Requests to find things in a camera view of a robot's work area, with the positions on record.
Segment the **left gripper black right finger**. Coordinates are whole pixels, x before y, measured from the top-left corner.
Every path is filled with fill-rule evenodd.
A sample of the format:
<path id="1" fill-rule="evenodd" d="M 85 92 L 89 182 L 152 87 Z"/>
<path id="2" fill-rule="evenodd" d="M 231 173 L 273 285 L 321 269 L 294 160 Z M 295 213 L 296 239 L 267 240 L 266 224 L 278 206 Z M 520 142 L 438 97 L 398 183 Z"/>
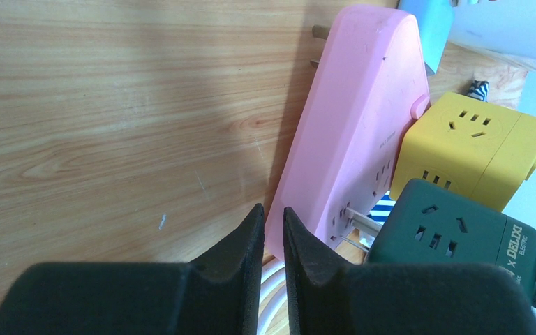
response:
<path id="1" fill-rule="evenodd" d="M 291 334 L 536 334 L 522 289 L 484 264 L 365 264 L 283 212 Z"/>

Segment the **dark green cube charger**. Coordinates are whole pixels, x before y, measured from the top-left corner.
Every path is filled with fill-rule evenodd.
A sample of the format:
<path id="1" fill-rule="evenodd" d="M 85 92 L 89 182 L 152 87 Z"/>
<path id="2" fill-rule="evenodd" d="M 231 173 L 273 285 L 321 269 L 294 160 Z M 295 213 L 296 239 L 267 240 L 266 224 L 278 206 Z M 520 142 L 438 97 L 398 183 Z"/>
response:
<path id="1" fill-rule="evenodd" d="M 374 238 L 368 262 L 496 265 L 535 294 L 536 229 L 445 188 L 411 179 L 384 224 L 344 213 Z"/>

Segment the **pink triangular power strip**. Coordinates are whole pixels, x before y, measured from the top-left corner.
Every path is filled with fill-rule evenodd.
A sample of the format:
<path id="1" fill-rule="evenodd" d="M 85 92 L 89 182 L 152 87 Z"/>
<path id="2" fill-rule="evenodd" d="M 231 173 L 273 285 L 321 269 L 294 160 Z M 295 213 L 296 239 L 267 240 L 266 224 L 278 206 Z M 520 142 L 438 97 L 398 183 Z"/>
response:
<path id="1" fill-rule="evenodd" d="M 403 136 L 428 108 L 419 27 L 403 10 L 355 4 L 329 27 L 265 224 L 265 246 L 283 259 L 283 212 L 331 248 L 392 185 Z"/>

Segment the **yellow power adapter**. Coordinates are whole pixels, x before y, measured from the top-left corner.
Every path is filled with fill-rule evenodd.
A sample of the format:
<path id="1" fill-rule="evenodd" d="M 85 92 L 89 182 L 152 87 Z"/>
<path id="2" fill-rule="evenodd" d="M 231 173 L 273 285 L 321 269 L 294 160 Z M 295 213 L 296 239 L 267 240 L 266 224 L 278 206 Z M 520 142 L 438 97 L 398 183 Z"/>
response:
<path id="1" fill-rule="evenodd" d="M 502 211 L 535 169 L 536 117 L 448 92 L 404 135 L 389 196 L 423 179 Z"/>

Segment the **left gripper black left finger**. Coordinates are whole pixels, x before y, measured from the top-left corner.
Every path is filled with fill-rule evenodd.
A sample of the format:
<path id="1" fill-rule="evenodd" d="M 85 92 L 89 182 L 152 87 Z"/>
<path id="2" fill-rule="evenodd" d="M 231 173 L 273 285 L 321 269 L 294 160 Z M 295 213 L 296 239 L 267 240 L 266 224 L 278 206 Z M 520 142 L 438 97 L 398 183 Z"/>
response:
<path id="1" fill-rule="evenodd" d="M 0 334 L 254 334 L 264 209 L 190 262 L 43 262 L 0 304 Z"/>

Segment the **light blue small charger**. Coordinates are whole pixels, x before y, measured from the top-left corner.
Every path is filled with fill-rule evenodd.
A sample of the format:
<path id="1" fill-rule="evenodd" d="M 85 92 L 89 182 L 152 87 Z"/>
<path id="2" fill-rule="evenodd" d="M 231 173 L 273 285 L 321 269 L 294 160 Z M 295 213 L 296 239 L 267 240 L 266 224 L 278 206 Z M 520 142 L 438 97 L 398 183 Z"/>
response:
<path id="1" fill-rule="evenodd" d="M 452 2 L 448 0 L 402 0 L 399 1 L 397 8 L 416 17 L 426 74 L 435 75 L 438 72 L 454 21 Z"/>

